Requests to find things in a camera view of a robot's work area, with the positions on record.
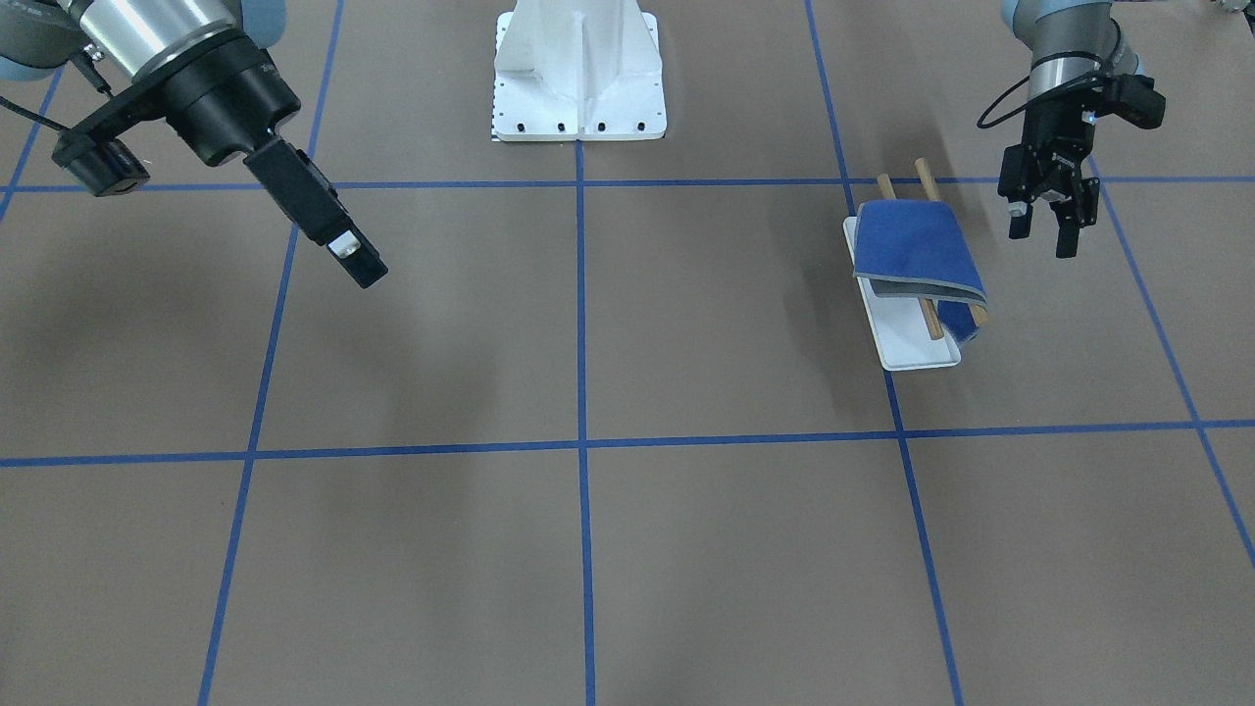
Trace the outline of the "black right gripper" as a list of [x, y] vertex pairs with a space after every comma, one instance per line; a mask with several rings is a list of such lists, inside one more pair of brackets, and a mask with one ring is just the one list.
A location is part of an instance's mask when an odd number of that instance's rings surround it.
[[248, 35], [223, 34], [220, 40], [162, 85], [167, 124], [205, 166], [246, 155], [246, 169], [282, 214], [359, 287], [371, 287], [389, 273], [379, 250], [307, 153], [274, 138], [300, 112], [301, 100]]

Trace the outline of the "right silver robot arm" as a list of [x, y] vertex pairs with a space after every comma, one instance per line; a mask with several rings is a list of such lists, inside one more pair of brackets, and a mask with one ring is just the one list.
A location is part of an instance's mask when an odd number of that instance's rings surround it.
[[307, 152], [281, 134], [302, 107], [270, 54], [286, 20], [282, 1], [5, 1], [5, 80], [75, 66], [105, 100], [75, 125], [3, 107], [54, 130], [54, 164], [97, 197], [148, 182], [123, 143], [148, 122], [169, 125], [205, 166], [242, 158], [282, 214], [369, 287], [388, 273], [379, 251]]

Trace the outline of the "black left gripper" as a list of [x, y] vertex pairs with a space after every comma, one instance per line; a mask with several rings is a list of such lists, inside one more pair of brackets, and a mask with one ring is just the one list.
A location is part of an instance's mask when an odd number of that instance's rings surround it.
[[1035, 97], [1024, 112], [1022, 142], [1005, 148], [998, 193], [1008, 202], [1009, 238], [1032, 236], [1032, 204], [1050, 206], [1059, 227], [1055, 258], [1079, 255], [1081, 232], [1096, 224], [1098, 182], [1083, 176], [1096, 125], [1078, 93]]

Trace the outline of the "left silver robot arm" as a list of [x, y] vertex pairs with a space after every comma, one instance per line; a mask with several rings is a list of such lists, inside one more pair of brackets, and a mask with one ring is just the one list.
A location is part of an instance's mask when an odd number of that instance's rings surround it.
[[1022, 139], [1003, 155], [999, 196], [1010, 238], [1027, 238], [1032, 207], [1047, 204], [1058, 224], [1055, 255], [1076, 258], [1081, 232], [1097, 219], [1101, 181], [1086, 177], [1096, 120], [1112, 115], [1117, 85], [1146, 68], [1111, 1], [1004, 1], [1001, 18], [1032, 53]]

